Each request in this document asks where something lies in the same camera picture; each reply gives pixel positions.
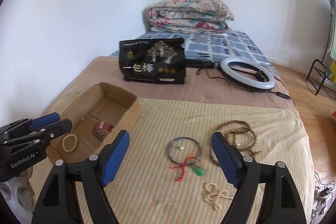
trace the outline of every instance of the folded quilt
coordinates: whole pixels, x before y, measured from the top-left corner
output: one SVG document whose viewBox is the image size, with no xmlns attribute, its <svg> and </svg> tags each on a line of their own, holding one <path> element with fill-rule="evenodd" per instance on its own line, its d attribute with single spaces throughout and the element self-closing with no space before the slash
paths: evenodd
<svg viewBox="0 0 336 224">
<path fill-rule="evenodd" d="M 230 9 L 220 0 L 164 0 L 148 9 L 153 26 L 172 32 L 220 34 L 234 20 Z"/>
</svg>

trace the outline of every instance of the blue checkered bedding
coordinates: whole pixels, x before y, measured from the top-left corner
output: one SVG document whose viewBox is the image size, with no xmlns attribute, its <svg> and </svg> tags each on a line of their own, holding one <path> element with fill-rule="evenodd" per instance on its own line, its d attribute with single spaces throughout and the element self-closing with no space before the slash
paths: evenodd
<svg viewBox="0 0 336 224">
<path fill-rule="evenodd" d="M 266 67 L 272 75 L 278 76 L 277 70 L 244 32 L 230 30 L 223 35 L 209 35 L 201 33 L 151 31 L 138 37 L 138 39 L 174 37 L 182 37 L 184 39 L 186 59 L 221 62 L 228 57 L 242 57 L 255 61 Z M 119 51 L 116 51 L 111 56 L 119 56 Z"/>
</svg>

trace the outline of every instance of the black bag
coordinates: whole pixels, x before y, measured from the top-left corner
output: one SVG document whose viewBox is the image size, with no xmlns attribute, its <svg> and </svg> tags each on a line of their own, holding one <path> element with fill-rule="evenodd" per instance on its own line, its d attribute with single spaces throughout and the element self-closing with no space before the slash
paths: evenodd
<svg viewBox="0 0 336 224">
<path fill-rule="evenodd" d="M 183 38 L 120 41 L 119 67 L 126 81 L 184 84 Z"/>
</svg>

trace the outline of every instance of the blue gripper pad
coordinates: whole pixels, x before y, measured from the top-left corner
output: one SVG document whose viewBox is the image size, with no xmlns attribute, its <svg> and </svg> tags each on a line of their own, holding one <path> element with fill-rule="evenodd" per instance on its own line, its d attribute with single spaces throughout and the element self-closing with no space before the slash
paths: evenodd
<svg viewBox="0 0 336 224">
<path fill-rule="evenodd" d="M 42 129 L 43 127 L 50 125 L 51 123 L 58 122 L 59 120 L 60 116 L 58 115 L 58 113 L 53 112 L 33 120 L 31 122 L 31 125 L 29 126 L 29 129 L 31 132 L 37 132 L 39 129 Z"/>
<path fill-rule="evenodd" d="M 127 152 L 129 143 L 130 143 L 129 133 L 126 130 L 121 130 L 118 136 L 113 141 L 113 143 L 110 144 L 112 147 L 111 148 L 112 153 L 107 159 L 102 159 L 104 167 L 103 167 L 103 175 L 100 181 L 103 187 L 107 186 L 111 181 L 114 180 L 121 165 L 121 162 L 123 161 L 124 156 Z"/>
<path fill-rule="evenodd" d="M 211 146 L 227 182 L 232 184 L 235 188 L 238 188 L 241 180 L 238 178 L 237 172 L 242 167 L 242 163 L 234 154 L 235 151 L 232 150 L 220 132 L 212 134 Z"/>
</svg>

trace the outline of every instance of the silver screw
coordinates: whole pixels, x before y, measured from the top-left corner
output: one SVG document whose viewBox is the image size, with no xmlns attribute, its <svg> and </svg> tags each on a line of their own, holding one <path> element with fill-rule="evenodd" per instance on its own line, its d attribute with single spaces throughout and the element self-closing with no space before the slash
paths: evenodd
<svg viewBox="0 0 336 224">
<path fill-rule="evenodd" d="M 277 165 L 280 167 L 280 168 L 285 168 L 286 165 L 282 162 L 282 161 L 278 161 Z"/>
<path fill-rule="evenodd" d="M 63 163 L 64 163 L 63 160 L 57 160 L 57 161 L 55 162 L 55 164 L 56 164 L 57 166 L 61 166 Z"/>
<path fill-rule="evenodd" d="M 252 159 L 252 157 L 250 157 L 250 156 L 244 156 L 244 161 L 246 161 L 246 162 L 252 162 L 253 161 L 253 159 Z"/>
<path fill-rule="evenodd" d="M 92 154 L 89 156 L 89 160 L 96 160 L 98 159 L 98 155 L 97 154 Z"/>
</svg>

